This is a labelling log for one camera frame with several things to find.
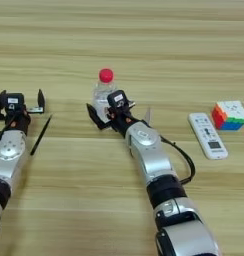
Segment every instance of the remote control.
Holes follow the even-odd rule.
[[[191,113],[189,115],[189,122],[207,158],[224,159],[228,156],[228,151],[224,147],[207,114]]]

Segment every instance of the silver robot arm segment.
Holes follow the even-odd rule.
[[[159,255],[220,256],[216,241],[181,186],[156,130],[137,122],[128,128],[125,139],[154,208]]]

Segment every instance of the wooden table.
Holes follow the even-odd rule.
[[[100,68],[197,167],[186,186],[225,256],[244,256],[244,128],[220,132],[229,157],[203,155],[187,121],[216,101],[244,103],[244,1],[0,0],[0,91],[22,92],[33,116],[24,168],[2,216],[0,256],[156,255],[152,209],[123,139],[99,132],[85,103]],[[180,177],[187,169],[169,146]]]

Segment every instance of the red bottle cap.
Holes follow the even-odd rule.
[[[99,78],[101,82],[108,84],[113,80],[113,71],[108,68],[102,69],[99,73]]]

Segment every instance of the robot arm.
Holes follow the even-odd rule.
[[[21,93],[0,94],[0,121],[5,127],[0,131],[0,216],[19,183],[21,169],[27,160],[26,136],[30,124],[29,113],[44,112],[44,97],[39,91],[39,107],[26,109]]]
[[[156,244],[160,256],[221,256],[216,241],[194,203],[187,197],[162,147],[160,135],[144,121],[135,119],[123,91],[108,96],[109,125],[125,137],[143,177],[158,229]],[[100,129],[94,109],[88,105]]]

